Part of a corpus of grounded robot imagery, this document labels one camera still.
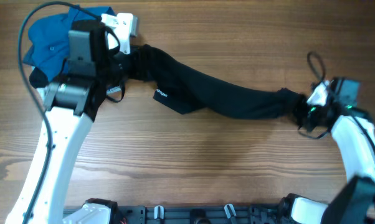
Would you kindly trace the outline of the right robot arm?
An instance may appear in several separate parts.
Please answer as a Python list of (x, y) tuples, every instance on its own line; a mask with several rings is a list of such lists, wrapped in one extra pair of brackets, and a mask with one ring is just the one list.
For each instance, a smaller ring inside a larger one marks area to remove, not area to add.
[(290, 194), (278, 207), (284, 223), (375, 223), (375, 126), (356, 107), (359, 82), (322, 80), (307, 100), (307, 129), (325, 126), (337, 143), (347, 184), (328, 204)]

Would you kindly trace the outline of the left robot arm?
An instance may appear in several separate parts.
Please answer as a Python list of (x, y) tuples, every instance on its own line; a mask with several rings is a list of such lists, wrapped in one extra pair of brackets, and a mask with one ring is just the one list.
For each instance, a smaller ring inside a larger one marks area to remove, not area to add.
[(39, 142), (26, 181), (6, 223), (110, 223), (111, 208), (94, 206), (63, 218), (67, 189), (78, 152), (90, 132), (107, 89), (126, 79), (121, 59), (136, 36), (132, 14), (77, 21), (69, 31), (70, 54), (44, 89)]

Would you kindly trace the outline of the black polo shirt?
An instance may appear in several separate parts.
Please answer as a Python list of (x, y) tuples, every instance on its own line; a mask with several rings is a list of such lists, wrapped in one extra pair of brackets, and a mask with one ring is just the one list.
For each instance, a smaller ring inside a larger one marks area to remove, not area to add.
[(275, 119), (292, 113), (304, 99), (287, 88), (262, 91), (225, 82), (150, 45), (137, 48), (124, 63), (129, 78), (155, 82), (154, 100), (180, 114), (209, 108), (234, 119)]

